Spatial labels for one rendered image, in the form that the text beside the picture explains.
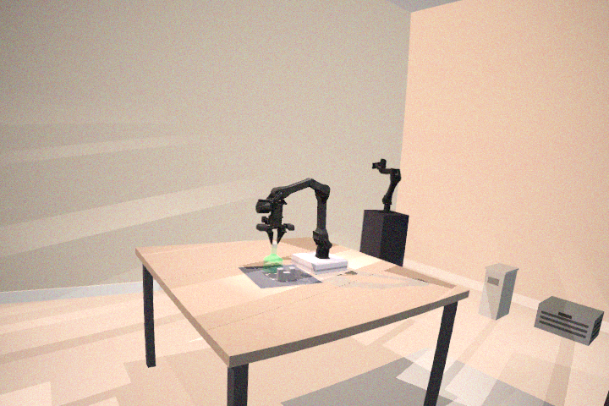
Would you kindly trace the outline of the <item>green glass bottle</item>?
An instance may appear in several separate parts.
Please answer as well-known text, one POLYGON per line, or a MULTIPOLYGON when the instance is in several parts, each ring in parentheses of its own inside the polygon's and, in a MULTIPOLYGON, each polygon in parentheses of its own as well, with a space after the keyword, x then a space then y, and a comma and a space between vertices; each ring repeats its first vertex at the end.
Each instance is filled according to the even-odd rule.
POLYGON ((277 268, 283 268, 283 259, 277 256, 277 242, 273 241, 271 245, 271 254, 264 257, 263 271, 268 273, 277 273, 277 268))

